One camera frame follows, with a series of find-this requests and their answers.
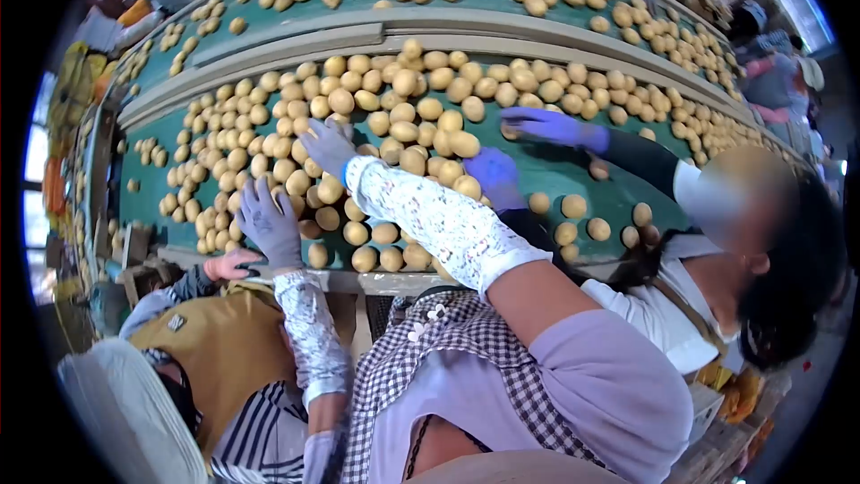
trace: brown vest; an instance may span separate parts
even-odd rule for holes
[[[203,414],[196,439],[207,469],[215,445],[251,395],[269,383],[296,380],[295,360],[281,334],[284,315],[271,292],[231,283],[226,296],[180,303],[129,339],[141,350],[166,351],[185,371]],[[171,328],[176,316],[181,319]]]

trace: purple glove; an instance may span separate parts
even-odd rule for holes
[[[482,147],[477,156],[464,159],[463,166],[469,176],[478,180],[496,213],[525,208],[525,199],[517,187],[520,175],[511,156],[497,147]]]
[[[249,179],[242,188],[242,201],[236,212],[239,228],[266,255],[272,269],[304,267],[302,238],[290,199],[278,193],[275,206],[264,177]]]
[[[547,143],[582,147],[601,155],[609,147],[609,130],[602,125],[580,122],[566,114],[531,107],[509,107],[501,110],[504,124]]]
[[[315,137],[310,133],[302,133],[298,139],[308,151],[308,156],[325,172],[340,179],[341,184],[347,184],[347,163],[356,156],[355,146],[347,139],[352,134],[352,127],[342,129],[337,122],[329,117],[325,124],[311,118],[308,124]]]

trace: window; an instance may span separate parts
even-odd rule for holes
[[[44,126],[33,124],[27,139],[27,157],[24,163],[24,179],[41,182],[45,177],[48,161],[48,132]]]
[[[779,0],[779,3],[797,27],[808,54],[836,42],[817,0]]]
[[[45,246],[48,232],[51,229],[45,206],[42,204],[42,192],[35,190],[24,191],[24,244],[27,247]]]
[[[57,286],[57,270],[45,266],[45,251],[27,251],[27,267],[34,301],[37,305],[51,304]]]

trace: orange bag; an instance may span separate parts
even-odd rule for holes
[[[152,6],[148,0],[138,0],[132,7],[125,10],[123,15],[117,19],[124,27],[129,27],[137,23],[140,19],[152,13]]]

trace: striped shirt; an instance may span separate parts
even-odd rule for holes
[[[197,271],[189,270],[176,285],[145,296],[125,321],[120,337],[127,339],[147,321],[192,298],[189,293],[208,294],[208,281],[200,284],[202,270]],[[163,350],[150,348],[142,352],[153,366],[174,362]],[[198,424],[204,417],[198,412]],[[227,425],[212,452],[212,473],[239,484],[301,482],[305,472],[307,421],[301,391],[286,382],[266,385],[251,395]]]

